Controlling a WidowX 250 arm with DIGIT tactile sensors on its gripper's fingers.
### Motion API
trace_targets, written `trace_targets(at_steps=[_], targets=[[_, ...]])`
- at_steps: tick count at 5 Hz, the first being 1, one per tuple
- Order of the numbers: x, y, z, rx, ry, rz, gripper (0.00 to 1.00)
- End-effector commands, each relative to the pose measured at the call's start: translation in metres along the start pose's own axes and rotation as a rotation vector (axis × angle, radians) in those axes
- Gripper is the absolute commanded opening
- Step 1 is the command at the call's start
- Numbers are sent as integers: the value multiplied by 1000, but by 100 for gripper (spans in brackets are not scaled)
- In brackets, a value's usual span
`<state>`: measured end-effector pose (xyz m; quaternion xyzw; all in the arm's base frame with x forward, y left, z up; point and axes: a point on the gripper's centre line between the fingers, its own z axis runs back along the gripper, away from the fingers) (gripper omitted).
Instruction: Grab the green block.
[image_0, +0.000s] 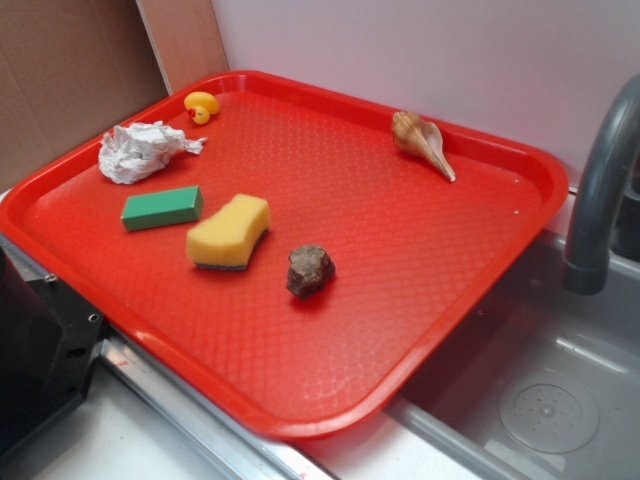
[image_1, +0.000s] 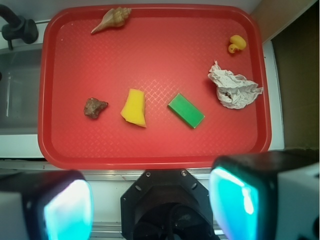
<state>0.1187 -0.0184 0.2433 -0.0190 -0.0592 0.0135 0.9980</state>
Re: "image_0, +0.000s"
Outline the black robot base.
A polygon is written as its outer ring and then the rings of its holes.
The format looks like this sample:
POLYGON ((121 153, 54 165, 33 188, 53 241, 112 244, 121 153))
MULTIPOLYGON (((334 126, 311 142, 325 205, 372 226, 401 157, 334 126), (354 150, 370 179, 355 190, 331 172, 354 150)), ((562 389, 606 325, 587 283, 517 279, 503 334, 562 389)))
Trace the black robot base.
POLYGON ((106 321, 63 280, 26 280, 1 254, 1 459, 81 405, 106 321))

